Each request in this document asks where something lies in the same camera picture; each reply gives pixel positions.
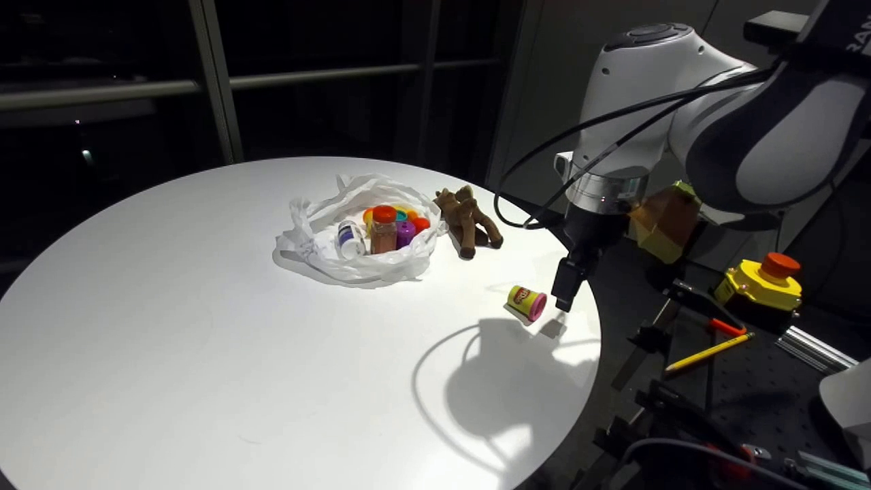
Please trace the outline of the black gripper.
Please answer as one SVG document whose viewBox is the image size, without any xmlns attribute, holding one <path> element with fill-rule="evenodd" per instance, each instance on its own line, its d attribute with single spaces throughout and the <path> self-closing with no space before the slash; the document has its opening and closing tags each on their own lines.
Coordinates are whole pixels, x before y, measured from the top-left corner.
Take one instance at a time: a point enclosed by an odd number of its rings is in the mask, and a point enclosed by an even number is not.
<svg viewBox="0 0 871 490">
<path fill-rule="evenodd" d="M 552 288 L 556 307 L 568 314 L 580 285 L 596 270 L 601 254 L 614 244 L 629 228 L 625 214 L 592 214 L 572 206 L 561 232 L 565 256 L 558 262 Z"/>
</svg>

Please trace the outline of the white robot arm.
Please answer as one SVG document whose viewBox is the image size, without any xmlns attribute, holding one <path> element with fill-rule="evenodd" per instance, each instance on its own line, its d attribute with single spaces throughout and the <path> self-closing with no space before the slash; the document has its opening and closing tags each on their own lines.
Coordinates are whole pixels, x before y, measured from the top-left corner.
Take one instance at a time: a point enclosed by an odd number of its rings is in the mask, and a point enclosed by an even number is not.
<svg viewBox="0 0 871 490">
<path fill-rule="evenodd" d="M 840 175 L 869 126 L 869 36 L 871 0 L 818 0 L 765 69 L 679 21 L 603 44 L 577 143 L 552 157 L 568 201 L 556 304 L 575 304 L 663 157 L 703 205 L 738 214 L 783 209 Z"/>
</svg>

